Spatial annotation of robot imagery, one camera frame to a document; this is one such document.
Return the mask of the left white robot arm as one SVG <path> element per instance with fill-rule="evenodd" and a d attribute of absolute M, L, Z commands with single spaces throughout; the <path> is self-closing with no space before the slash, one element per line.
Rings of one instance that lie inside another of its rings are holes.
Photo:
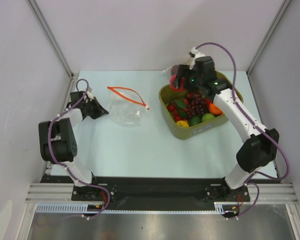
<path fill-rule="evenodd" d="M 96 120 L 108 114 L 89 91 L 75 91 L 70 94 L 70 102 L 60 115 L 38 124 L 42 159 L 61 167 L 68 174 L 76 192 L 72 196 L 83 201 L 93 201 L 99 196 L 106 201 L 109 192 L 94 182 L 94 174 L 79 160 L 73 128 L 86 117 Z"/>

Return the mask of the clear zip bag orange seal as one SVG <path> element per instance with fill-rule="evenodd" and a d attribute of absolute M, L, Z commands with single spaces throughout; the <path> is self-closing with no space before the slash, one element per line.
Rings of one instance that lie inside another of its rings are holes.
<path fill-rule="evenodd" d="M 141 95 L 129 87 L 108 86 L 107 89 L 111 119 L 125 127 L 139 127 L 142 113 L 150 110 Z"/>

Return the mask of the dark purple fake grapes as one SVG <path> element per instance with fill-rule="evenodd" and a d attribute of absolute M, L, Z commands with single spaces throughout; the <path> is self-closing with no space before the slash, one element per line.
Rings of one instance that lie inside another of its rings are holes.
<path fill-rule="evenodd" d="M 193 116 L 202 117 L 204 114 L 209 113 L 208 105 L 206 105 L 206 98 L 187 99 L 187 119 Z"/>

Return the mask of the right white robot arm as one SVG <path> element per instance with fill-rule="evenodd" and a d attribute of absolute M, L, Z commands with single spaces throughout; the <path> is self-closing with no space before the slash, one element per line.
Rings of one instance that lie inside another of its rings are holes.
<path fill-rule="evenodd" d="M 235 87 L 217 74 L 210 56 L 194 58 L 190 65 L 180 64 L 171 85 L 176 90 L 199 90 L 215 104 L 237 130 L 243 145 L 236 154 L 236 165 L 222 180 L 221 196 L 232 201 L 257 170 L 277 155 L 279 133 L 261 124 L 245 108 Z"/>

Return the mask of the small orange fake tangerine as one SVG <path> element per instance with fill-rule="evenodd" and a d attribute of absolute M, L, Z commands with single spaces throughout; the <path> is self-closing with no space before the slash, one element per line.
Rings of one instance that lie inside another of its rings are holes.
<path fill-rule="evenodd" d="M 211 114 L 215 116 L 220 116 L 223 114 L 223 112 L 214 103 L 210 103 L 208 105 L 208 110 Z"/>

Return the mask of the red fake apple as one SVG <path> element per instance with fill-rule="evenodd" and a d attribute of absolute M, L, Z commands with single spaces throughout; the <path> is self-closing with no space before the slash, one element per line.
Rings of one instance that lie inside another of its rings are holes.
<path fill-rule="evenodd" d="M 210 99 L 208 99 L 208 98 L 206 98 L 206 99 L 205 99 L 205 103 L 206 103 L 206 105 L 207 105 L 207 106 L 209 106 L 209 105 L 210 105 L 210 103 L 211 103 L 211 100 L 210 100 Z"/>
<path fill-rule="evenodd" d="M 169 82 L 170 89 L 175 92 L 185 91 L 185 78 L 178 78 L 176 75 L 172 75 Z"/>

